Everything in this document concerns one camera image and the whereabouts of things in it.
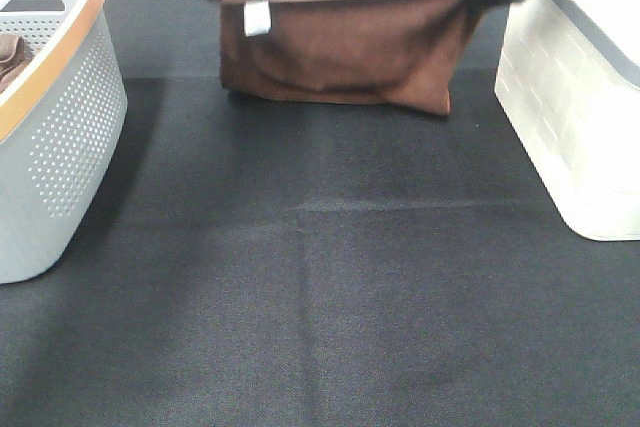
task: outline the white storage bin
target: white storage bin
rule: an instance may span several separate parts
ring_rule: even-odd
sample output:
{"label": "white storage bin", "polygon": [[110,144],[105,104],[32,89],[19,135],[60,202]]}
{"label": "white storage bin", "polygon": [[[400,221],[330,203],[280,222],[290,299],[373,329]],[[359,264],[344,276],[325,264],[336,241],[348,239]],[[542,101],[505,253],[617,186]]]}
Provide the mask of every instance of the white storage bin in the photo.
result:
{"label": "white storage bin", "polygon": [[640,17],[633,0],[513,5],[496,94],[565,222],[640,239]]}
{"label": "white storage bin", "polygon": [[0,283],[60,257],[111,160],[127,106],[104,0],[0,12],[35,57],[0,94]]}

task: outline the brown towel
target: brown towel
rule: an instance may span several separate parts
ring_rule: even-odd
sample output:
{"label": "brown towel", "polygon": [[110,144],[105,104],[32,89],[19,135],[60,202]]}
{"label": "brown towel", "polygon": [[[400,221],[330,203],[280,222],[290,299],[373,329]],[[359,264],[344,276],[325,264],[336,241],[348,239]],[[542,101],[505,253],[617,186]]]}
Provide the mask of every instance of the brown towel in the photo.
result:
{"label": "brown towel", "polygon": [[222,1],[225,88],[440,115],[450,112],[448,83],[483,12],[475,0],[268,0],[271,31],[247,37],[247,1]]}
{"label": "brown towel", "polygon": [[0,34],[0,93],[28,64],[24,39],[16,34]]}

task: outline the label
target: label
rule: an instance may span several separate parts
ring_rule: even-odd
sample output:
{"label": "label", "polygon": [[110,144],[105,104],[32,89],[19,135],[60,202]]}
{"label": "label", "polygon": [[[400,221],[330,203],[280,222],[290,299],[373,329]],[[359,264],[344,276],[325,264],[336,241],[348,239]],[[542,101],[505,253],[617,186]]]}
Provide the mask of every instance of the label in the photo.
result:
{"label": "label", "polygon": [[244,34],[247,37],[264,35],[271,30],[269,2],[258,0],[244,4]]}

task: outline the black tablecloth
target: black tablecloth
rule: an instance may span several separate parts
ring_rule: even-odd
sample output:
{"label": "black tablecloth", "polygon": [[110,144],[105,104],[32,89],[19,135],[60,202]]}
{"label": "black tablecloth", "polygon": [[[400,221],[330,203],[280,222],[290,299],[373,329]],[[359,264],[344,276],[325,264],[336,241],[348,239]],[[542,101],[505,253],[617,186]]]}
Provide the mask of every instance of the black tablecloth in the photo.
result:
{"label": "black tablecloth", "polygon": [[129,97],[63,258],[0,286],[0,425],[637,426],[640,243],[563,223],[493,94],[229,94],[216,4],[108,0]]}

